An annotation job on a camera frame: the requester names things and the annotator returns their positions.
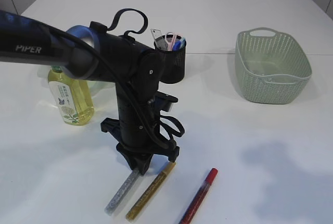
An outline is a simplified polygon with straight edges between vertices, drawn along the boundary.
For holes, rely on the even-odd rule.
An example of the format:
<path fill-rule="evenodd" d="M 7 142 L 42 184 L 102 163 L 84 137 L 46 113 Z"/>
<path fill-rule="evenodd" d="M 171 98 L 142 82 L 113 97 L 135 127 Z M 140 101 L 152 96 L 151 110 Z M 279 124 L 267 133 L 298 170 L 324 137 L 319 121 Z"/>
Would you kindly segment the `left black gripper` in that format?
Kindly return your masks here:
<path fill-rule="evenodd" d="M 100 78 L 116 84 L 117 120 L 107 118 L 101 123 L 117 141 L 117 151 L 131 170 L 144 175 L 154 154 L 176 161 L 179 147 L 174 140 L 180 136 L 161 122 L 164 117 L 155 109 L 155 94 L 164 70 L 162 58 L 152 49 L 130 36 L 100 34 Z"/>

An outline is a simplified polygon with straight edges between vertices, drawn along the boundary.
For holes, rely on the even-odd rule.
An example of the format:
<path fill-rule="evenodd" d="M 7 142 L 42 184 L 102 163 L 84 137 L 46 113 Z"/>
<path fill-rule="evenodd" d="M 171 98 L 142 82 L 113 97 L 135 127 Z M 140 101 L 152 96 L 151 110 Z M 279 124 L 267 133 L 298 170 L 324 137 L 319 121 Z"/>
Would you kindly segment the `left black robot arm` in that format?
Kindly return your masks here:
<path fill-rule="evenodd" d="M 117 151 L 131 169 L 144 175 L 153 155 L 175 162 L 179 147 L 175 137 L 185 130 L 174 117 L 165 124 L 177 98 L 159 92 L 164 60 L 156 49 L 134 39 L 134 30 L 112 35 L 122 12 L 111 26 L 92 21 L 88 27 L 62 31 L 40 21 L 1 11 L 1 61 L 59 66 L 73 79 L 113 82 L 118 119 L 106 118 L 101 130 L 117 141 Z"/>

